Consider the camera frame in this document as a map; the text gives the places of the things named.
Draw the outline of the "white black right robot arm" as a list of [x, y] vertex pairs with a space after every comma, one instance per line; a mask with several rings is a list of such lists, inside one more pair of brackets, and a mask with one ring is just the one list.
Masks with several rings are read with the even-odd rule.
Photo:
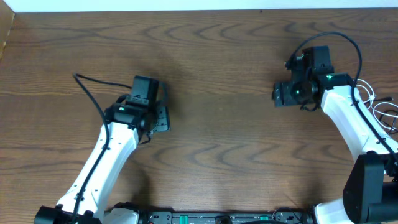
[[327, 46], [304, 49], [285, 66], [287, 82], [274, 84], [276, 106], [321, 109], [338, 128], [354, 160], [341, 198], [316, 205], [315, 223], [397, 220], [397, 141], [379, 125], [347, 73], [335, 73]]

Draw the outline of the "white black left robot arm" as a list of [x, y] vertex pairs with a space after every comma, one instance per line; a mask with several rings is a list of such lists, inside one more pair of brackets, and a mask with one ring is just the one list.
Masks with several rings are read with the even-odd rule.
[[67, 193], [54, 207], [40, 207], [34, 223], [145, 223], [129, 208], [106, 210], [109, 196], [128, 157], [142, 137], [170, 129], [165, 83], [136, 76], [130, 93], [100, 110], [101, 132], [90, 157]]

